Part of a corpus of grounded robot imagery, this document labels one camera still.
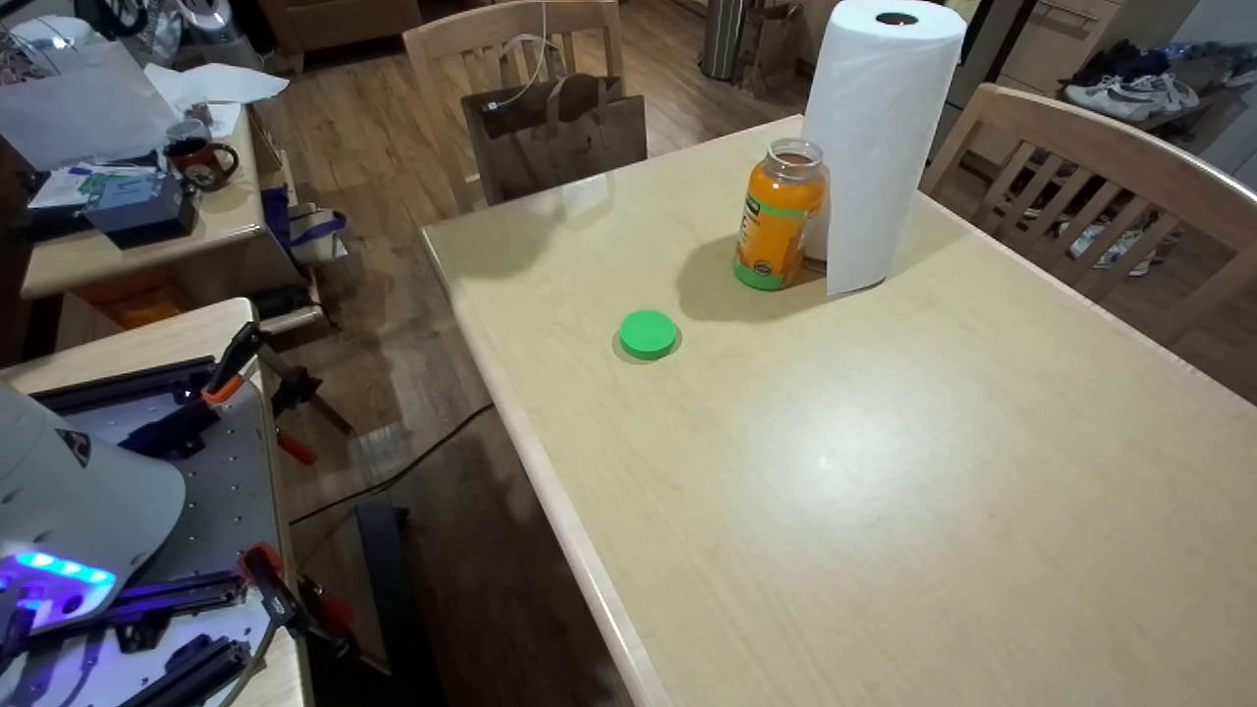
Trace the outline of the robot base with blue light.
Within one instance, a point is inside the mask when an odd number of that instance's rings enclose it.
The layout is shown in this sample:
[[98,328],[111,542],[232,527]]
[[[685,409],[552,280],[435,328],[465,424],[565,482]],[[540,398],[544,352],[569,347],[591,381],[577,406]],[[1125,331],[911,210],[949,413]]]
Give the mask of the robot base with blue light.
[[49,631],[100,614],[183,515],[183,477],[0,385],[0,587]]

